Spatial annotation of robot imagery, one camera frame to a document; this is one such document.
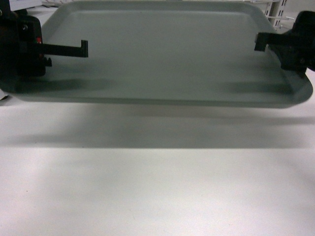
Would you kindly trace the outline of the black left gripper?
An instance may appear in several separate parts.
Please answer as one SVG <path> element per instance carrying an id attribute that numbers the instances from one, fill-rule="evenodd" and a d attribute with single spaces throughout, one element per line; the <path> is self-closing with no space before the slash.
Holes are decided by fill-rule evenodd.
<path id="1" fill-rule="evenodd" d="M 41 44 L 40 53 L 29 52 L 28 44 Z M 7 0 L 0 2 L 0 89 L 13 93 L 20 79 L 39 78 L 46 74 L 51 59 L 44 54 L 88 57 L 88 41 L 80 47 L 42 44 L 40 20 L 26 10 L 12 11 Z"/>

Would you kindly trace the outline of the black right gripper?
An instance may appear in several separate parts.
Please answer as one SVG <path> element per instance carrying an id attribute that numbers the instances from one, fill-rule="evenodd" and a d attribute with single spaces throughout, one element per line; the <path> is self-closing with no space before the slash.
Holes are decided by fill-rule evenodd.
<path id="1" fill-rule="evenodd" d="M 315 13 L 301 11 L 292 29 L 282 34 L 259 32 L 255 38 L 255 51 L 264 52 L 266 46 L 275 52 L 281 69 L 306 72 L 315 70 Z"/>

